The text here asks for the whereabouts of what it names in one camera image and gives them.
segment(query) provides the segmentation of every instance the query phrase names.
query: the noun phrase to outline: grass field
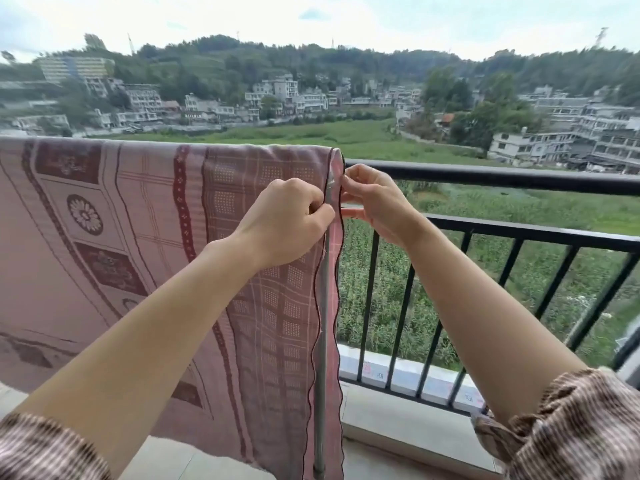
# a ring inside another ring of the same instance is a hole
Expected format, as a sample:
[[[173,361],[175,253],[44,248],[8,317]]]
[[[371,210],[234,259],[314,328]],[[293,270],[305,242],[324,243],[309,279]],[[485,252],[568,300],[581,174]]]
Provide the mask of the grass field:
[[[428,146],[390,133],[392,120],[341,121],[319,125],[238,128],[207,136],[144,134],[126,139],[188,141],[228,144],[320,144],[337,146],[345,158],[496,165],[469,156],[463,149]],[[496,189],[470,185],[401,182],[418,209],[450,216],[547,225],[600,232],[640,234],[640,199],[546,191]],[[461,236],[450,233],[454,242]],[[367,288],[372,233],[359,222],[346,222],[345,246],[340,261],[341,312],[339,340],[359,346]],[[475,235],[469,255],[497,278],[511,242],[505,238]],[[507,290],[524,306],[535,307],[556,272],[564,246],[526,242],[507,283]],[[551,302],[542,322],[564,340],[594,302],[604,284],[619,270],[624,256],[604,250],[580,250]],[[367,349],[390,353],[396,334],[409,261],[403,252],[381,243],[372,300]],[[636,270],[607,308],[578,350],[590,365],[605,365],[624,336],[628,324],[640,314],[640,271]],[[423,361],[436,327],[437,314],[420,284],[414,284],[412,300],[400,347],[400,356]],[[458,369],[457,355],[444,334],[435,363]]]

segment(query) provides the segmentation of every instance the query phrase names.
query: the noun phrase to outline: plaid shirt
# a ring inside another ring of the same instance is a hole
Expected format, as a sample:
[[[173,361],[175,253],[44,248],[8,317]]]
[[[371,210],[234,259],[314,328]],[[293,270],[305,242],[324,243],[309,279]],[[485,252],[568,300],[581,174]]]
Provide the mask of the plaid shirt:
[[[508,428],[487,416],[473,421],[510,479],[640,478],[640,394],[612,371],[563,374],[536,414],[514,417]]]
[[[510,479],[640,478],[640,394],[611,371],[564,374],[537,414],[505,427],[474,418],[478,439]],[[0,422],[0,478],[111,480],[92,444],[51,419],[12,413]]]

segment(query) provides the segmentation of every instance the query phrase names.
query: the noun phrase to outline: person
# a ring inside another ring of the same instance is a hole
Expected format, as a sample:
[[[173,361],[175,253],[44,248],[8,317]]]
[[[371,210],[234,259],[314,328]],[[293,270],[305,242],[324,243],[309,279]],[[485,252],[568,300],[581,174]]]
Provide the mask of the person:
[[[588,368],[405,199],[393,179],[348,168],[343,217],[407,252],[493,417],[475,420],[511,478],[631,478],[640,399]],[[153,427],[206,333],[258,270],[289,263],[335,217],[323,192],[275,180],[236,231],[30,394],[0,424],[0,477],[117,478]]]

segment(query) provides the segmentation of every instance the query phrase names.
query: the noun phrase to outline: cloudy sky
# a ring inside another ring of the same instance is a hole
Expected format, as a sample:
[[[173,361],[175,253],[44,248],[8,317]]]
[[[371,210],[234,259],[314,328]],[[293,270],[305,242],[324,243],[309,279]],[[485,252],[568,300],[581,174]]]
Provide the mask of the cloudy sky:
[[[640,0],[0,0],[0,50],[20,61],[101,37],[129,53],[212,34],[265,44],[540,54],[591,46],[640,50]]]

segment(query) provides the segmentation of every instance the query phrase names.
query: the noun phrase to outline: person's left hand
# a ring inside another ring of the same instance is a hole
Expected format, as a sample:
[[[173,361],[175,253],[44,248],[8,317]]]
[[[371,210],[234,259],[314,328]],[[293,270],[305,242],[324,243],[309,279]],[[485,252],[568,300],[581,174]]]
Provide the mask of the person's left hand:
[[[258,195],[231,237],[242,241],[263,269],[298,259],[335,217],[324,193],[299,178],[274,180]]]

